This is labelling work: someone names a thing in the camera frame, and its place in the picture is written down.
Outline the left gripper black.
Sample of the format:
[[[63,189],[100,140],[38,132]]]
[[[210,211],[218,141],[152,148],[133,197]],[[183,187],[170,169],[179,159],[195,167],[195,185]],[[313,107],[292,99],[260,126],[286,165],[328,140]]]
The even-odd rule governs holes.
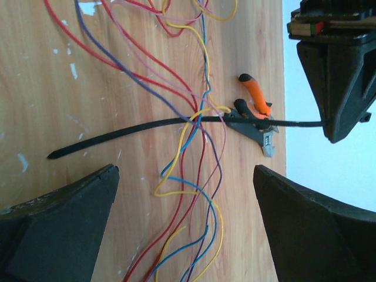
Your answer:
[[[301,1],[287,32],[301,41],[297,53],[325,137],[337,143],[357,123],[369,122],[375,101],[375,1]]]

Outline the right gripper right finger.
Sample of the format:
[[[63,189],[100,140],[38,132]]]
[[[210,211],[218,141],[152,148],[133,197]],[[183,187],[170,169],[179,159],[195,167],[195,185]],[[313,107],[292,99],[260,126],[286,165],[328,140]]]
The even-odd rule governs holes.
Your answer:
[[[263,165],[253,184],[279,281],[375,281],[375,212]]]

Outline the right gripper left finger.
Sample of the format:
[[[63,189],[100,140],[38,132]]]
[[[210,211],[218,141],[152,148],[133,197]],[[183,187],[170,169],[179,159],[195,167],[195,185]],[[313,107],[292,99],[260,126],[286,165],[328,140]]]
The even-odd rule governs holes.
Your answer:
[[[1,281],[90,281],[119,179],[110,164],[1,210]]]

